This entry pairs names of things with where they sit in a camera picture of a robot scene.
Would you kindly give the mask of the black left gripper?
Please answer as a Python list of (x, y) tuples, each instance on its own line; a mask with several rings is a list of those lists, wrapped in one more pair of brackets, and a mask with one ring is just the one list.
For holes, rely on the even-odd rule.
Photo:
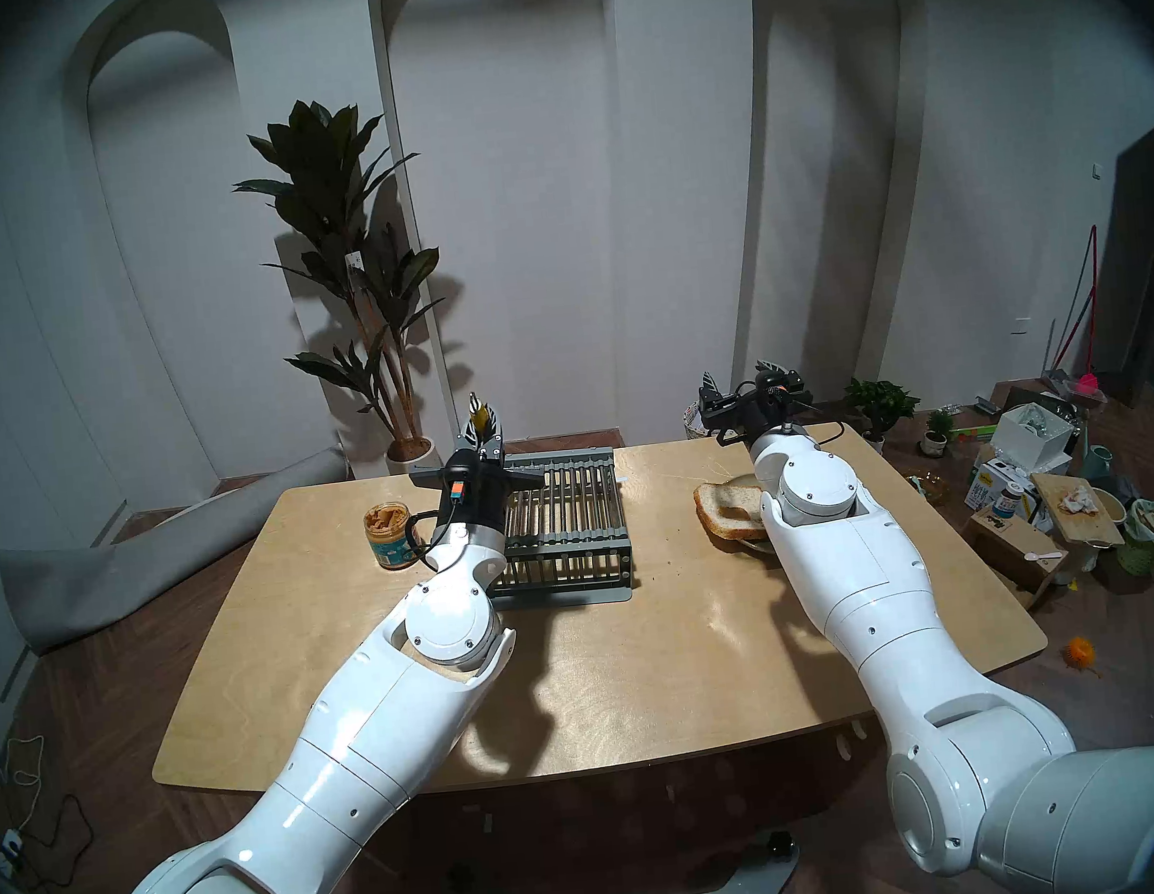
[(496, 411), (473, 408), (463, 425), (463, 441), (469, 451), (454, 452), (443, 467), (414, 467), (412, 484), (440, 493), (436, 528), (430, 543), (442, 538), (450, 525), (469, 524), (505, 532), (505, 505), (517, 491), (544, 488), (542, 473), (510, 469)]

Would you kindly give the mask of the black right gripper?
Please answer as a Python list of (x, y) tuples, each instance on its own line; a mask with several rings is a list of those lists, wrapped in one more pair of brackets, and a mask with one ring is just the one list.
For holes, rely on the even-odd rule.
[(814, 395), (794, 370), (757, 362), (756, 382), (749, 389), (724, 395), (711, 371), (703, 371), (698, 390), (700, 423), (720, 446), (754, 444), (766, 431), (790, 425), (793, 416), (812, 408)]

